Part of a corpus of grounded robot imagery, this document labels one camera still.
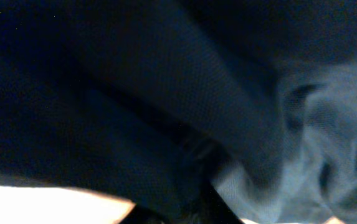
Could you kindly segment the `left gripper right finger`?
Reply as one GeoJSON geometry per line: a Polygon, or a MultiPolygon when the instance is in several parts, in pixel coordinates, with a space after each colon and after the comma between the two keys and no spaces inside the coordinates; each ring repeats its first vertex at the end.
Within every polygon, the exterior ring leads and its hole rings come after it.
{"type": "Polygon", "coordinates": [[[209,182],[201,186],[199,222],[201,224],[243,224],[209,182]]]}

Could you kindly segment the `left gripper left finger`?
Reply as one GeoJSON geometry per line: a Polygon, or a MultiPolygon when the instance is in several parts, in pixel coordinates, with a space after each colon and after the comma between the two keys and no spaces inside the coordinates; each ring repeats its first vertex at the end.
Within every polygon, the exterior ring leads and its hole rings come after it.
{"type": "Polygon", "coordinates": [[[119,224],[169,224],[160,214],[136,205],[119,224]]]}

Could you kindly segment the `black t-shirt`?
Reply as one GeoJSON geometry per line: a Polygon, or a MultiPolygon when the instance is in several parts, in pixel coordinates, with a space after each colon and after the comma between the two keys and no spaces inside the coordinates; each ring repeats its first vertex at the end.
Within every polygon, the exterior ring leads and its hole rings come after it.
{"type": "Polygon", "coordinates": [[[200,223],[357,223],[357,1],[0,1],[0,186],[200,223]]]}

